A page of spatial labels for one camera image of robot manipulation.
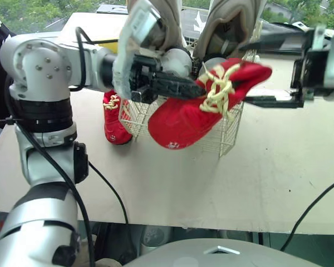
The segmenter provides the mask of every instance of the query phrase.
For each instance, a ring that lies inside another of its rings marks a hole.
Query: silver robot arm
[[[86,83],[107,90],[98,66],[110,51],[85,45]],[[9,91],[22,125],[59,163],[74,184],[88,175],[85,145],[75,142],[69,85],[79,84],[75,46],[16,36],[0,51],[14,83]],[[71,266],[80,248],[77,204],[62,176],[16,127],[29,192],[9,213],[0,232],[0,266]]]

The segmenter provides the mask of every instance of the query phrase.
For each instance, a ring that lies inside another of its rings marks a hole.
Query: cable
[[[83,31],[81,27],[76,27],[76,37],[78,42],[79,58],[80,58],[81,79],[80,79],[80,85],[78,85],[77,87],[70,87],[71,92],[78,92],[82,90],[85,87],[85,82],[86,82],[87,74],[85,66],[85,55],[84,55],[84,48],[81,35],[83,35],[83,37],[87,40],[87,42],[92,45],[92,41],[85,33],[85,31]]]
[[[284,251],[286,249],[286,247],[288,246],[289,242],[291,242],[298,226],[301,224],[302,220],[304,219],[304,217],[306,217],[306,215],[308,214],[308,212],[330,191],[334,188],[334,184],[332,184],[331,186],[329,186],[326,190],[323,191],[323,193],[321,193],[316,199],[315,201],[312,202],[312,204],[310,204],[308,206],[308,208],[306,209],[306,211],[301,215],[301,217],[299,217],[299,219],[297,220],[296,224],[294,225],[288,239],[286,240],[286,242],[283,244],[283,246],[281,247],[280,251]]]
[[[127,212],[126,212],[126,208],[125,205],[119,195],[119,193],[115,190],[115,188],[112,186],[111,183],[109,183],[109,181],[104,177],[104,175],[89,161],[89,166],[90,168],[92,168],[99,176],[100,178],[110,187],[111,191],[115,194],[115,196],[117,197],[120,206],[122,208],[122,212],[124,213],[124,218],[125,218],[125,224],[127,225],[127,234],[129,236],[129,242],[130,242],[130,246],[132,249],[132,252],[135,254],[135,256],[137,255],[137,251],[136,248],[134,246],[134,242],[132,241],[132,234],[131,234],[131,229],[130,229],[130,224],[129,224],[129,219],[127,218]]]
[[[23,121],[23,120],[20,118],[10,118],[9,117],[9,118],[4,118],[0,120],[0,123],[5,122],[6,124],[13,125],[16,121]]]
[[[119,39],[110,39],[110,40],[100,40],[100,41],[92,41],[91,45],[99,45],[102,43],[117,43]]]
[[[7,76],[5,80],[5,103],[7,105],[7,108],[9,109],[9,112],[13,119],[16,118],[15,110],[11,104],[10,99],[10,92],[9,92],[9,81],[10,77]],[[69,189],[72,191],[74,198],[76,199],[78,206],[82,212],[83,221],[85,225],[85,229],[87,232],[87,241],[88,241],[88,251],[89,251],[89,263],[90,267],[95,267],[95,260],[94,260],[94,246],[93,246],[93,240],[91,235],[91,229],[89,224],[89,217],[88,213],[85,209],[85,205],[83,203],[83,200],[77,191],[77,188],[75,187],[74,183],[71,181],[69,176],[65,173],[65,171],[60,167],[60,165],[47,153],[47,151],[39,145],[39,143],[35,140],[35,138],[19,123],[16,121],[17,127],[20,129],[20,131],[23,133],[23,135],[27,138],[27,140],[31,143],[31,145],[57,170],[57,172],[62,176],[66,184],[68,185]]]

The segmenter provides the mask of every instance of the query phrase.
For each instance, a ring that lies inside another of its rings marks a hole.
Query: floor
[[[0,225],[6,218],[5,213],[0,212]],[[85,231],[82,222],[79,224],[79,229],[84,238]],[[139,243],[141,233],[143,231],[142,225],[134,225],[132,227],[132,235],[134,242]],[[181,240],[186,238],[210,238],[210,237],[223,237],[227,235],[231,239],[248,240],[252,239],[257,242],[257,233],[246,233],[239,231],[222,231],[217,233],[215,230],[205,229],[191,229],[185,230],[182,228],[175,228],[173,231],[172,240]],[[263,245],[269,246],[274,249],[279,249],[287,238],[287,234],[275,234],[275,233],[263,233],[262,241]],[[286,250],[287,253],[297,256],[299,258],[311,261],[320,266],[334,267],[334,235],[295,235],[289,247]]]

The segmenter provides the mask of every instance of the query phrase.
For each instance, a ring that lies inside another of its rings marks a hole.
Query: table
[[[274,73],[257,88],[287,89],[292,60],[262,61]],[[297,110],[245,105],[237,143],[220,159],[197,146],[169,151],[147,137],[114,146],[104,137],[102,93],[82,90],[71,102],[77,140],[119,192],[133,224],[285,233],[334,182],[333,102],[315,100]],[[77,188],[90,220],[124,221],[116,197],[93,171]],[[27,190],[7,126],[0,137],[0,211],[10,211]],[[297,232],[334,234],[334,189]]]

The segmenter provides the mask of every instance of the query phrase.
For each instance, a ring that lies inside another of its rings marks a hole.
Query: white logo
[[[169,142],[167,145],[169,149],[177,149],[179,147],[179,144],[177,142]]]
[[[195,21],[197,22],[198,25],[193,25],[194,26],[194,30],[196,32],[199,32],[201,34],[202,31],[204,30],[206,22],[202,22],[202,19],[200,18],[199,11],[198,11],[197,17],[195,18]]]

